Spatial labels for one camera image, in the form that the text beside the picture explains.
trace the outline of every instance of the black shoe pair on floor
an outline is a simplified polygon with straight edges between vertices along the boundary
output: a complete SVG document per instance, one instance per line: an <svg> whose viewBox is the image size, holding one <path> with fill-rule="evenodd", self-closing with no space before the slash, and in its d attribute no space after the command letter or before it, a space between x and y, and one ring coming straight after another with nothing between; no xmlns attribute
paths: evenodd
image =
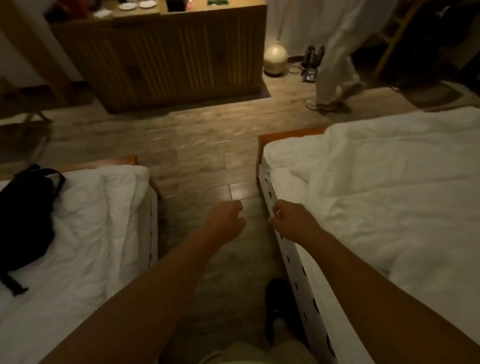
<svg viewBox="0 0 480 364"><path fill-rule="evenodd" d="M293 334L298 334L301 326L300 315L295 303L295 297L290 286L280 278L275 278L268 283L265 300L267 306L267 320L265 324L265 336L273 342L273 322L282 318Z"/></svg>
<svg viewBox="0 0 480 364"><path fill-rule="evenodd" d="M317 68L322 62L324 54L325 46L321 46L316 53L314 46L308 46L303 56L303 62L301 63L303 67L301 73L303 82L315 82L317 78Z"/></svg>

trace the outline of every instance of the person's left arm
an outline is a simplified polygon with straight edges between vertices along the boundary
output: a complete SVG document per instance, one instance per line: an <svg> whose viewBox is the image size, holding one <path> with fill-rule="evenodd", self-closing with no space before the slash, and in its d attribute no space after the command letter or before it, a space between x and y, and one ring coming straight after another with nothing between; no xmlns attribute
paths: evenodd
<svg viewBox="0 0 480 364"><path fill-rule="evenodd" d="M203 227L103 304L40 363L153 363L212 256L245 227L241 210L240 201L220 202Z"/></svg>

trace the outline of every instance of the bed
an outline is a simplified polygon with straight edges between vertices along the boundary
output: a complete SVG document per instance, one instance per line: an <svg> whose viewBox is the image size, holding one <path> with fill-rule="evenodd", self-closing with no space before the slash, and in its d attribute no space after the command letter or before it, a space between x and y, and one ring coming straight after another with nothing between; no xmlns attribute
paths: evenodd
<svg viewBox="0 0 480 364"><path fill-rule="evenodd" d="M260 135L257 177L271 216L277 199L303 203L358 256L480 343L479 137L474 107ZM315 261L276 238L313 355L372 364Z"/></svg>
<svg viewBox="0 0 480 364"><path fill-rule="evenodd" d="M59 168L56 237L11 272L29 290L0 286L0 362L38 363L103 302L158 258L158 188L136 156ZM0 182L3 188L8 181Z"/></svg>

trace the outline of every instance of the black backpack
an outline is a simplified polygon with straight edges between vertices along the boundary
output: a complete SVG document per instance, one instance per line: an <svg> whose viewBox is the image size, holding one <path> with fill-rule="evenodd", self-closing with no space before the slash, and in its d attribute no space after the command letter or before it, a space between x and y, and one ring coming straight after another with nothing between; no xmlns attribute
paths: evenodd
<svg viewBox="0 0 480 364"><path fill-rule="evenodd" d="M49 175L58 175L55 184ZM13 295L23 288L8 272L24 267L46 252L55 233L51 213L65 177L32 164L0 191L0 281Z"/></svg>

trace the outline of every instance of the hand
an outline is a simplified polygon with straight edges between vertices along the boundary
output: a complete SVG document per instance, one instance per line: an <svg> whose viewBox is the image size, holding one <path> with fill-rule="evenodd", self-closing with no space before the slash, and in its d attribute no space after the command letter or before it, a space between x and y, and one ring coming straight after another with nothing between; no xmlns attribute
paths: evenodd
<svg viewBox="0 0 480 364"><path fill-rule="evenodd" d="M276 217L269 218L268 222L291 242L303 246L315 241L324 232L302 204L278 200L273 206L273 211Z"/></svg>
<svg viewBox="0 0 480 364"><path fill-rule="evenodd" d="M207 213L202 229L216 242L228 243L239 236L247 224L244 218L239 218L242 210L240 200L221 201Z"/></svg>

